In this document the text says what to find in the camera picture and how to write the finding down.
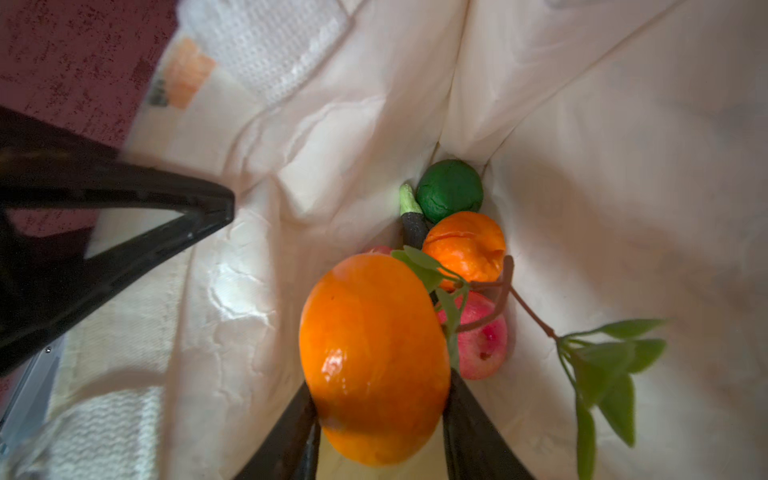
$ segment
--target lime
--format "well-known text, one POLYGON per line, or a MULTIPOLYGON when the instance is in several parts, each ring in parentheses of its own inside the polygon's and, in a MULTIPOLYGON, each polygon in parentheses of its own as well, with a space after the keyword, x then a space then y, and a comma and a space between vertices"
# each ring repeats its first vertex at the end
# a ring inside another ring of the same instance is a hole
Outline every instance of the lime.
POLYGON ((432 223, 456 212, 476 212, 480 210, 482 198, 480 175, 458 159, 443 160, 430 166, 416 191, 416 201, 432 223))

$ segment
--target artificial leaf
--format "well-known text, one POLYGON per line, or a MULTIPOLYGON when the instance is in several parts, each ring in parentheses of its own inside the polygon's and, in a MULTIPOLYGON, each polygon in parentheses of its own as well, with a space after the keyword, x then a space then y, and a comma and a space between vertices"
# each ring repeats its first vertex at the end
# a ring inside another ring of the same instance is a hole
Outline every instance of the artificial leaf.
POLYGON ((406 252, 406 255, 408 255, 408 258, 411 259, 411 261, 418 266, 421 266, 423 268, 428 268, 430 270, 437 270, 438 268, 442 268, 442 265, 440 264, 439 261, 430 257, 429 255, 422 252, 418 248, 413 248, 413 247, 409 247, 408 245, 404 245, 402 249, 403 251, 406 252))
POLYGON ((589 410, 576 395, 576 462, 579 480, 591 480, 594 460, 598 453, 594 434, 594 419, 589 410))
POLYGON ((622 375, 598 403, 608 425, 628 446, 634 447, 634 384, 622 375))
POLYGON ((605 397, 619 376, 627 373, 634 359, 634 343, 598 343, 569 352, 576 388, 584 407, 589 409, 605 397))
POLYGON ((403 262, 405 265, 408 266, 409 269, 411 269, 413 273, 416 274, 419 280, 421 280, 422 283, 424 283, 424 287, 427 289, 427 293, 434 292, 435 288, 437 288, 440 282, 442 282, 442 279, 443 279, 442 273, 436 270, 426 269, 423 266, 413 263, 411 258, 403 250, 394 250, 392 252, 392 256, 397 260, 400 260, 401 262, 403 262))
POLYGON ((587 332, 569 333, 567 336, 583 336, 595 333, 605 333, 615 339, 632 339, 636 336, 650 332, 657 326, 664 325, 667 321, 663 319, 631 319, 621 320, 620 322, 609 323, 600 328, 589 330, 587 332))
POLYGON ((438 288, 435 290, 435 293, 442 305, 442 309, 445 311, 445 339, 448 340, 448 354, 451 359, 451 368, 458 372, 458 336, 456 335, 456 329, 462 323, 462 316, 448 292, 442 288, 438 288))
POLYGON ((629 373, 639 373, 659 359, 667 342, 662 339, 642 339, 634 342, 634 359, 627 367, 629 373))

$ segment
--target brown stem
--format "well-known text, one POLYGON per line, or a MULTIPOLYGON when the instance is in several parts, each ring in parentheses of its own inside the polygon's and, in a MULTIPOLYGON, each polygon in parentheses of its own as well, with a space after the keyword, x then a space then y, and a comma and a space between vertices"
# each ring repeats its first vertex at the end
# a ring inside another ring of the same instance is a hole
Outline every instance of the brown stem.
MULTIPOLYGON (((499 294, 498 301, 496 302, 493 312, 490 315, 482 317, 480 320, 476 320, 475 322, 459 325, 456 329, 456 333, 468 332, 469 330, 482 328, 483 326, 486 326, 492 322, 497 316, 502 314, 504 308, 507 306, 507 297, 509 296, 509 290, 512 288, 512 272, 514 271, 515 261, 510 255, 507 255, 504 257, 504 269, 502 270, 501 282, 493 282, 498 283, 498 286, 502 288, 502 292, 499 294)), ((469 286, 472 289, 478 287, 478 290, 489 287, 488 283, 482 282, 470 282, 469 286)))
POLYGON ((548 337, 554 340, 558 339, 558 336, 554 333, 554 330, 552 329, 552 327, 547 325, 544 322, 544 320, 540 319, 538 315, 536 315, 536 312, 534 312, 531 309, 531 307, 528 306, 525 300, 523 300, 522 297, 520 297, 520 294, 512 286, 512 272, 514 269, 515 269, 515 262, 511 256, 507 255, 506 257, 504 257, 504 269, 502 271, 502 279, 500 281, 470 282, 469 287, 472 290, 487 290, 489 288, 501 287, 502 291, 499 294, 498 302, 496 303, 495 308, 493 309, 493 313, 491 313, 490 315, 484 316, 480 320, 477 320, 475 322, 459 325, 458 328, 456 329, 456 333, 468 332, 469 330, 482 328, 483 326, 488 325, 496 317, 502 314, 502 312, 504 311, 504 308, 507 306, 507 297, 509 293, 511 293, 512 296, 518 301, 518 303, 520 303, 523 309, 526 312, 528 312, 528 315, 530 315, 531 318, 541 327, 541 329, 544 330, 544 333, 546 333, 548 337))

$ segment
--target pink fruit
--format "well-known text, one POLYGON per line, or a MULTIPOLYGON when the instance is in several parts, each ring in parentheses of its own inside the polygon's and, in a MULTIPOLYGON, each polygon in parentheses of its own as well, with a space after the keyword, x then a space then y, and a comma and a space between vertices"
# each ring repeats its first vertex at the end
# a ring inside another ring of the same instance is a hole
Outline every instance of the pink fruit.
MULTIPOLYGON (((456 306, 461 307, 462 299, 456 299, 456 306)), ((493 313, 494 303, 477 292, 469 292, 467 306, 462 314, 462 325, 475 322, 493 313)), ((445 312, 438 313, 440 323, 445 322, 445 312)), ((510 349, 515 347, 514 340, 510 349)), ((487 378, 502 366, 507 357, 507 322, 504 315, 499 315, 488 325, 459 333, 458 363, 462 378, 481 380, 487 378)))
POLYGON ((386 245, 376 245, 375 247, 371 247, 363 253, 383 253, 385 255, 389 255, 392 253, 392 248, 386 245))

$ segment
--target orange fruit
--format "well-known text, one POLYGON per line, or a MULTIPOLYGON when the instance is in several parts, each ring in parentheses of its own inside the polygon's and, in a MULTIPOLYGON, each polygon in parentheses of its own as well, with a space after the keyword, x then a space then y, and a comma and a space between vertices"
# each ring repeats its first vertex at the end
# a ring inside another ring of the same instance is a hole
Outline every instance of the orange fruit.
POLYGON ((304 304, 299 349, 320 425, 345 457, 399 463, 435 431, 448 348, 426 288, 403 262, 361 253, 333 267, 304 304))
MULTIPOLYGON (((495 282, 502 273, 507 244, 500 226, 487 215, 458 212, 429 231, 422 251, 469 282, 495 282)), ((444 280, 441 287, 453 290, 444 280)))

